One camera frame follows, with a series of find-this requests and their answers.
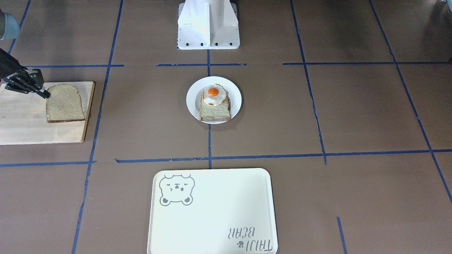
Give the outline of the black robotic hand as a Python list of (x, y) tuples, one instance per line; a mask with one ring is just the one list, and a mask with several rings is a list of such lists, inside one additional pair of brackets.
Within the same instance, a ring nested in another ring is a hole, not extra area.
[(6, 82), (5, 89), (18, 93), (36, 93), (44, 99), (51, 93), (44, 88), (40, 69), (28, 69), (5, 50), (0, 50), (0, 77)]

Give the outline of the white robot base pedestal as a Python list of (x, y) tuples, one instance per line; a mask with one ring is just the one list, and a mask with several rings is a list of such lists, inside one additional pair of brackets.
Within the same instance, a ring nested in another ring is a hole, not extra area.
[(237, 6), (229, 0), (186, 0), (179, 5), (177, 31), (180, 50), (238, 49)]

